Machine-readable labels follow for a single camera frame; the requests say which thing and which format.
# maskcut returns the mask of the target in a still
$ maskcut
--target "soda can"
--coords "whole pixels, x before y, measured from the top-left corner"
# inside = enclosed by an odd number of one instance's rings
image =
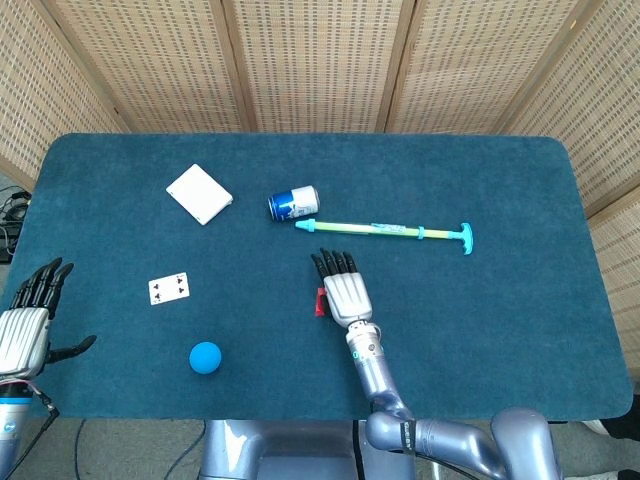
[[[269,197],[271,218],[278,222],[311,215],[318,211],[319,206],[318,192],[311,185],[276,193]]]

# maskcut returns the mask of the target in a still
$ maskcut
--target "playing card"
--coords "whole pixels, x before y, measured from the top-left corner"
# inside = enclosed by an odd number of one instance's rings
[[[186,273],[176,273],[168,277],[156,278],[149,282],[151,305],[170,302],[189,296],[189,281]]]

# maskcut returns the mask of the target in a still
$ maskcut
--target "blue ball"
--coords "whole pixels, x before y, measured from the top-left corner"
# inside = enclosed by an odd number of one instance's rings
[[[215,343],[201,342],[191,349],[189,364],[193,371],[206,375],[215,372],[222,361],[222,352]]]

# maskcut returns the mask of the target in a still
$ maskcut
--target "syringe toy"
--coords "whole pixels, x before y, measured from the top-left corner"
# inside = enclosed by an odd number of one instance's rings
[[[462,223],[461,227],[461,232],[452,232],[447,230],[432,230],[421,226],[410,228],[405,227],[404,225],[389,225],[386,223],[361,225],[355,223],[317,222],[313,218],[296,222],[296,228],[301,228],[302,230],[312,233],[315,231],[324,231],[360,235],[393,235],[398,237],[417,238],[418,240],[422,240],[423,238],[461,240],[462,247],[464,248],[464,254],[469,255],[473,250],[473,234],[471,232],[471,225],[468,223]]]

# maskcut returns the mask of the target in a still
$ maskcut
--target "blue table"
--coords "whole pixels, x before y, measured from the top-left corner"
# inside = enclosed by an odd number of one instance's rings
[[[165,188],[193,163],[234,196],[200,226]],[[319,220],[459,229],[459,242],[310,234],[266,198],[312,184]],[[550,138],[450,135],[90,135],[50,148],[4,304],[38,266],[76,265],[54,347],[85,355],[38,378],[68,416],[346,419],[369,406],[345,331],[314,316],[309,254],[350,251],[406,403],[419,417],[528,406],[614,417],[631,386],[566,151]],[[191,296],[151,306],[150,279]],[[189,368],[214,341],[211,376]]]

